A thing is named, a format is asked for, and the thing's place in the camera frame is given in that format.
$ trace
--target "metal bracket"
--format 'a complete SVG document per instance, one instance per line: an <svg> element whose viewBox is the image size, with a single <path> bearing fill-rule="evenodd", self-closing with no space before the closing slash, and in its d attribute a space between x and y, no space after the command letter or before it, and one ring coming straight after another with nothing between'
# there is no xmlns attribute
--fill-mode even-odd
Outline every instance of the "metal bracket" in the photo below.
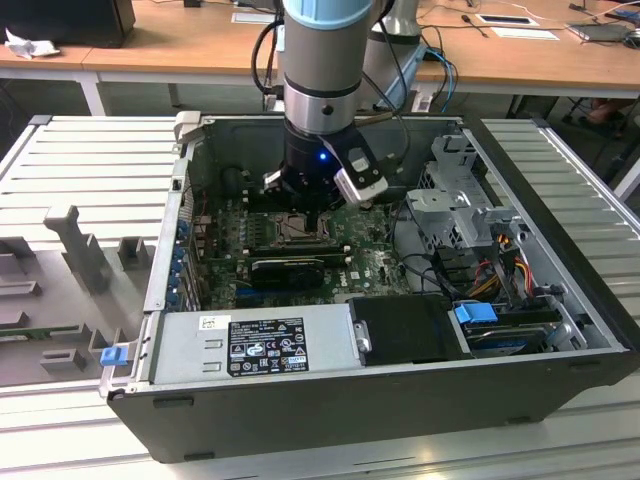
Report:
<svg viewBox="0 0 640 480"><path fill-rule="evenodd" d="M173 134L176 142L180 145L189 143L198 138L204 137L201 126L201 112L185 111L176 115L176 121L173 124Z"/></svg>

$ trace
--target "blue drive latch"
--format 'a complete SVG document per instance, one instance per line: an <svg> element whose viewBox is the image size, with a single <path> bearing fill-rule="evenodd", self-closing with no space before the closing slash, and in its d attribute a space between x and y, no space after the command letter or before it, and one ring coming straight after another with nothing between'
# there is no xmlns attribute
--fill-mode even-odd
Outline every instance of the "blue drive latch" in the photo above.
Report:
<svg viewBox="0 0 640 480"><path fill-rule="evenodd" d="M498 316L490 303L463 303L454 312L461 324L498 321Z"/></svg>

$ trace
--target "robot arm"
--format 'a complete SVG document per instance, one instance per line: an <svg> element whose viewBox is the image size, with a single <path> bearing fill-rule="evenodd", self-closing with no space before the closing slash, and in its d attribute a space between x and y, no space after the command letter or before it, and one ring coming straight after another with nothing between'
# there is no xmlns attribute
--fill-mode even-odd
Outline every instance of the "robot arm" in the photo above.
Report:
<svg viewBox="0 0 640 480"><path fill-rule="evenodd" d="M368 200L388 184L354 125L371 27L390 0L284 0L285 158L265 193L307 216Z"/></svg>

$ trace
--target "table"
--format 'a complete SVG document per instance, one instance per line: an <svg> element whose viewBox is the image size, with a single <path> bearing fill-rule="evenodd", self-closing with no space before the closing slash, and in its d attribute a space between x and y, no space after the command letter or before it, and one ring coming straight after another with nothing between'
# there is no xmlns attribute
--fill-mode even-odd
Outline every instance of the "table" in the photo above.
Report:
<svg viewBox="0 0 640 480"><path fill-rule="evenodd" d="M519 0L519 4L538 16L588 22L586 15L567 8L569 0ZM101 88L104 82L252 84L249 59L263 26L231 23L233 12L247 10L212 3L185 9L180 1L134 0L133 5L136 26L123 48L63 47L63 54L58 57L32 61L2 50L0 75L77 81L93 115L109 113ZM420 23L465 25L460 11L436 5L475 11L468 9L462 0L423 0L420 15L426 15L419 19ZM593 11L615 5L587 2ZM528 15L496 0L482 0L480 6L483 13ZM469 15L480 24L480 20ZM536 21L542 27L564 27L563 22ZM635 98L640 93L640 52L622 45L581 45L578 37L566 30L553 32L560 41L502 39L489 29L484 31L489 39L472 28L441 29L447 56L460 73L457 88L460 92L620 98ZM425 30L425 35L437 45L433 29ZM266 65L268 49L263 50L259 68ZM421 65L416 87L422 98L428 98L442 78L438 64ZM172 104L177 105L175 85L169 93Z"/></svg>
<svg viewBox="0 0 640 480"><path fill-rule="evenodd" d="M423 0L421 3L418 12L420 24L465 26L461 19L463 12L442 7L451 2ZM475 13L478 12L533 18L532 15L510 2L483 0L480 3L476 0L477 4L480 3L480 8L475 9L469 9L464 2L461 3L463 3L462 7L457 3L455 7L462 11L473 12L467 15L476 25L486 25L475 17ZM488 28L484 28L483 31L489 35L489 38L483 38L474 28L441 27L440 32L447 58L457 66L459 71L457 91L605 98L636 98L638 96L640 52L621 44L604 46L581 43L577 35L564 27L567 21L589 23L589 16L570 10L568 0L522 0L515 3L527 7L537 16L562 20L533 18L540 26L529 27L563 29L552 30L560 40L500 38ZM603 12L617 5L619 4L608 1L587 1L587 8L592 12ZM611 21L604 17L600 19L602 22ZM427 28L424 33L431 45L438 46L434 29ZM443 76L442 67L438 63L425 62L421 65L416 76L416 86L423 97L430 95L439 87Z"/></svg>
<svg viewBox="0 0 640 480"><path fill-rule="evenodd" d="M140 167L148 165L147 162L155 164L161 161L163 164L169 164L173 153L170 151L171 142L166 140L166 135L170 133L172 123L171 117L54 117L46 127L27 127L0 165L6 168L4 178L10 179L30 162L29 157L33 157L34 154L42 156L43 158L37 159L37 166L32 165L32 176L41 172L39 175L47 182L48 187L57 185L60 183L59 180L53 180L51 177L56 176L54 170L61 168L61 161L80 165L87 162L69 157L70 154L78 155L69 153L69 148L79 148L74 135L83 137L85 146L82 147L82 151L91 153L94 157L96 152L102 152L101 155L104 155L106 143L116 145L108 148L112 153L104 155L105 158L90 160L92 164L104 165L108 171L123 165L137 164ZM598 216L600 220L597 220L597 223L600 227L594 224L592 231L596 232L595 235L601 235L600 240L606 238L614 244L616 240L628 238L632 229L637 230L640 227L637 219L633 222L630 217L627 217L626 225L616 221L617 225L611 227L610 223L615 221L612 217L617 214L628 215L626 209L622 205L617 205L616 211L602 209L603 202L615 203L615 198L605 195L606 187L596 178L589 178L586 165L559 139L553 139L559 148L558 151L548 148L545 138L547 135L553 135L549 129L536 128L530 121L492 120L487 121L487 126L496 138L502 139L503 147L508 150L514 161L523 148L523 142L518 139L522 139L523 136L529 139L537 137L526 143L535 147L528 150L535 152L541 161L522 160L520 157L518 167L527 176L537 176L536 190L546 205L558 215L558 220L567 230L571 230L567 221L574 226L578 224L573 234L574 240L578 241L579 236L585 232L582 227L586 226L586 223L573 219L572 215L581 215L583 218L589 214ZM138 146L137 152L128 150L132 144L127 143L127 139L134 135L143 135L146 140L137 142L146 144L143 147ZM61 151L66 154L64 158L58 155ZM152 155L154 159L142 161L140 157L145 155ZM58 166L52 170L51 165ZM561 185L549 185L539 181L541 176L547 175L549 178L549 175L558 174L559 170L562 177L577 176L577 172L567 171L567 167L571 165L587 177L580 184L573 181L569 184L563 180L563 195L560 197L553 194L553 189L560 188ZM167 180L165 173L158 176L165 177L160 180ZM154 190L159 191L163 187L141 186L139 182L143 180L145 179L135 179L137 183L131 187L121 185L126 198L121 195L118 201L122 201L123 205L141 206L143 201L145 204L162 205L162 198L154 200L149 195L154 195ZM489 180L493 185L497 185L494 179ZM68 194L70 201L80 206L86 205L87 201L113 201L104 196L87 197L83 196L82 192L67 190L69 191L65 195ZM134 200L132 195L142 190L146 192L145 199ZM596 192L602 192L602 197L595 196ZM43 195L29 194L30 205L50 206L51 195L59 195L47 189L41 193ZM497 189L496 193L501 199L508 199L506 193L500 189ZM577 208L580 212L567 212L570 204L573 205L571 208ZM142 233L133 222L129 222L128 228L133 228L134 231L128 230L127 234ZM29 240L37 242L41 239L33 237ZM581 246L583 253L593 256L592 261L600 262L598 268L602 269L603 273L606 270L608 279L613 279L616 274L622 276L623 281L627 279L629 284L626 288L624 284L615 282L621 299L625 302L632 298L637 299L637 296L631 295L638 294L635 288L638 284L637 276L629 275L629 268L640 268L638 262L633 258L609 258L605 265L604 261L598 258L602 253L598 254L593 248L594 245L598 248L599 243L584 242ZM633 255L631 249L637 247L630 245L632 242L628 243L630 250L627 253ZM640 303L636 301L625 306L630 313L639 318ZM0 457L0 475L13 475L12 478L19 477L21 480L229 480L258 477L260 480L293 480L328 478L329 475L340 475L340 478L345 480L522 477L565 480L635 479L640 446L639 415L640 375L635 374L614 386L598 387L583 392L544 422L537 424L162 465L151 459L140 441L105 405L104 399L98 395L96 381L49 383L28 385L11 391L0 389L0 451L10 452Z"/></svg>
<svg viewBox="0 0 640 480"><path fill-rule="evenodd" d="M123 48L62 47L55 57L25 60L0 51L0 76L80 83L92 115L109 115L104 82L167 83L173 105L175 84L253 85L251 50L264 25L232 23L231 4L184 8L182 1L134 0L136 24ZM268 49L258 57L266 67Z"/></svg>

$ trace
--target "blue tab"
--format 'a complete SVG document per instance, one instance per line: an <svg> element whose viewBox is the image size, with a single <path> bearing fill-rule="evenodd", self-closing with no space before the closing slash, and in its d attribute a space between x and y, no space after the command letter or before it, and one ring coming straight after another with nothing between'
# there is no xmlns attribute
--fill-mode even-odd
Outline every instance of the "blue tab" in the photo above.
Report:
<svg viewBox="0 0 640 480"><path fill-rule="evenodd" d="M108 347L102 350L100 365L103 367L120 367L127 364L128 347Z"/></svg>
<svg viewBox="0 0 640 480"><path fill-rule="evenodd" d="M490 303L463 303L455 310L460 323L497 322L498 317Z"/></svg>

